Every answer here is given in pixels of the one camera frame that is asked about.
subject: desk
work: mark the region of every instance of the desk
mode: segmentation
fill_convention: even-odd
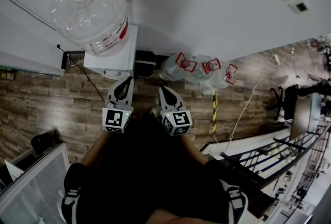
[[[315,131],[320,122],[321,100],[322,97],[319,93],[313,93],[307,99],[296,101],[290,141],[301,136],[306,131]]]

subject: white marker cube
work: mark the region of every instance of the white marker cube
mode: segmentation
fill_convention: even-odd
[[[162,114],[162,124],[171,136],[186,134],[192,126],[190,111],[166,112]]]
[[[124,133],[131,119],[131,111],[102,108],[102,125],[107,131]]]

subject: white cable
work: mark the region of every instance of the white cable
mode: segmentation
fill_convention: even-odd
[[[248,107],[248,105],[249,105],[249,103],[250,103],[250,101],[251,101],[251,99],[252,99],[252,97],[253,97],[253,94],[254,94],[254,92],[255,92],[255,89],[257,88],[257,86],[258,86],[260,80],[266,75],[266,74],[264,74],[264,70],[265,70],[265,68],[266,68],[266,66],[267,66],[267,64],[268,64],[268,62],[269,62],[269,60],[272,59],[273,57],[274,57],[274,54],[272,54],[272,56],[266,61],[265,65],[264,65],[264,68],[263,68],[263,70],[262,70],[262,72],[261,72],[261,75],[260,75],[258,81],[256,82],[256,84],[255,84],[255,86],[254,86],[254,88],[253,88],[253,90],[252,90],[252,93],[251,93],[251,95],[250,95],[250,97],[249,97],[249,99],[248,99],[248,101],[247,101],[247,103],[246,103],[244,109],[242,110],[242,112],[241,112],[241,114],[240,114],[240,116],[239,116],[239,118],[238,118],[238,120],[237,120],[237,122],[236,122],[236,124],[235,124],[235,126],[234,126],[234,128],[233,128],[233,131],[232,131],[232,133],[231,133],[231,135],[230,135],[230,139],[229,139],[228,145],[227,145],[227,147],[225,148],[224,153],[227,152],[227,150],[228,150],[228,148],[229,148],[229,146],[230,146],[230,144],[231,144],[231,141],[232,141],[232,139],[233,139],[234,133],[235,133],[235,131],[236,131],[237,125],[238,125],[240,119],[242,118],[242,115],[243,115],[244,111],[245,111],[246,108]]]
[[[70,63],[69,55],[68,55],[68,63],[69,63],[70,66],[76,66],[76,65],[78,65],[82,61],[84,61],[84,60],[82,59],[81,61],[79,61],[78,63],[76,63],[76,64],[73,65],[73,64]]]

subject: yellow and black striped tape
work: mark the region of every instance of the yellow and black striped tape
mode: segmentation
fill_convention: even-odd
[[[217,92],[213,93],[213,136],[215,137],[216,133],[216,112],[217,112]]]

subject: wooden floor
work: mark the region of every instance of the wooden floor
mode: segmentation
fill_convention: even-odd
[[[276,67],[276,53],[281,65]],[[82,55],[73,58],[79,61]],[[218,91],[218,141],[229,138],[251,90],[260,77],[266,62],[264,77],[244,113],[234,138],[259,134],[260,126],[272,120],[275,113],[265,110],[264,101],[271,102],[270,88],[292,84],[308,85],[307,73],[327,78],[322,56],[309,50],[304,42],[260,52],[234,60],[238,66],[236,85]],[[114,83],[86,70],[97,88],[106,96]],[[135,79],[133,106],[139,116],[158,104],[158,87],[165,84],[181,94],[191,111],[193,128],[188,135],[197,147],[214,141],[212,136],[212,96],[201,95],[195,85],[165,82],[157,73],[149,79]],[[29,149],[33,136],[57,128],[67,142],[70,162],[79,161],[101,133],[103,101],[78,67],[67,65],[63,77],[18,72],[14,81],[0,81],[0,165],[3,159],[13,159]]]

